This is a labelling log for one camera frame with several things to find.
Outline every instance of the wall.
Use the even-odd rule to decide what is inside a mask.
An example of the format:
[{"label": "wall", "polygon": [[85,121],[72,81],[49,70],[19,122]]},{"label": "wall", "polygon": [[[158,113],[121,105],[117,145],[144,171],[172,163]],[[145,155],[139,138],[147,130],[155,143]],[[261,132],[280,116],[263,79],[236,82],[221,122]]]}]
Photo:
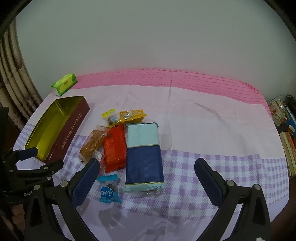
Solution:
[{"label": "wall", "polygon": [[263,0],[33,0],[17,34],[43,98],[69,72],[142,67],[241,80],[266,99],[296,94],[296,42]]}]

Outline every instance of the pink tablecloth border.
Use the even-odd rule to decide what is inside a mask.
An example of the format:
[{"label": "pink tablecloth border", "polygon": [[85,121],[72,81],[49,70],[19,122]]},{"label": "pink tablecloth border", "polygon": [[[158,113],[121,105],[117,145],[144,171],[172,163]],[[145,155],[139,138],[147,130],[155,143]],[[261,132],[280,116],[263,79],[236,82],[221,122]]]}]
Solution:
[{"label": "pink tablecloth border", "polygon": [[248,104],[262,104],[271,117],[264,97],[256,88],[223,77],[179,70],[138,69],[82,75],[77,80],[73,89],[107,85],[163,86],[226,96]]}]

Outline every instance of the green tissue pack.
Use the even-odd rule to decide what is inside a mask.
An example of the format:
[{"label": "green tissue pack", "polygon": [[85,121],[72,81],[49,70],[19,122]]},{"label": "green tissue pack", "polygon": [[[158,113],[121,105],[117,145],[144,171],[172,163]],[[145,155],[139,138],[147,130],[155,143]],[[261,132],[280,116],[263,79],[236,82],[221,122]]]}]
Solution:
[{"label": "green tissue pack", "polygon": [[77,79],[75,74],[66,74],[64,77],[60,78],[51,86],[52,93],[54,93],[57,96],[62,96],[64,93],[66,93],[68,89],[70,89],[76,83]]}]

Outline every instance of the stack of books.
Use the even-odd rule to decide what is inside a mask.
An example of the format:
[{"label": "stack of books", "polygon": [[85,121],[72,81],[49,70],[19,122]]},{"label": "stack of books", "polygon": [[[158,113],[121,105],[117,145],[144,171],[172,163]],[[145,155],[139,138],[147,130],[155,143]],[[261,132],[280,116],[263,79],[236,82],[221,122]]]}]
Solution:
[{"label": "stack of books", "polygon": [[296,149],[289,132],[283,131],[279,136],[287,160],[288,174],[289,177],[292,177],[296,174]]}]

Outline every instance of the light blue package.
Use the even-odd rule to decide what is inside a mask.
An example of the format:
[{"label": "light blue package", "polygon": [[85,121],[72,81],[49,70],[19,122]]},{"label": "light blue package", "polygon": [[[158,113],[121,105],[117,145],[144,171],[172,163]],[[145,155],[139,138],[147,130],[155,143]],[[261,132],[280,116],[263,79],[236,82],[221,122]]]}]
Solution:
[{"label": "light blue package", "polygon": [[118,184],[120,179],[117,174],[109,176],[100,176],[98,181],[101,186],[101,197],[100,202],[111,203],[111,202],[121,202],[118,196]]}]

